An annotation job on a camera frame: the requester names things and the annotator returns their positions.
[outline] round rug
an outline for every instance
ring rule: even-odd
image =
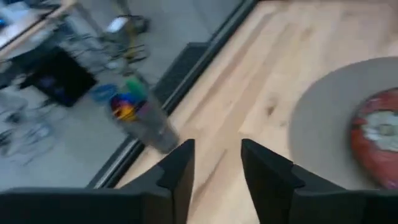
[[[398,86],[398,57],[375,58],[329,73],[298,101],[289,127],[293,161],[346,189],[374,189],[350,148],[358,106]]]

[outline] red round object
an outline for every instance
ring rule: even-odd
[[[350,144],[357,160],[388,189],[398,189],[398,88],[367,99],[355,114]]]

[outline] blue object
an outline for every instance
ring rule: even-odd
[[[115,84],[105,84],[95,87],[90,91],[91,97],[97,103],[103,103],[112,98],[118,92],[118,86]]]

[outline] colorful items in bin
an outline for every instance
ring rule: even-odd
[[[146,88],[141,82],[133,77],[126,82],[129,92],[118,93],[112,96],[110,106],[113,115],[122,121],[134,121],[137,119],[136,113],[145,105],[147,101]]]
[[[126,86],[130,93],[139,101],[145,101],[147,98],[146,88],[137,77],[132,77],[126,82]]]

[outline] wooden floor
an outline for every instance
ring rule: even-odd
[[[260,2],[171,116],[196,139],[189,223],[258,223],[240,140],[291,159],[287,130],[300,95],[349,63],[398,55],[398,3]],[[119,186],[162,158],[146,149]]]

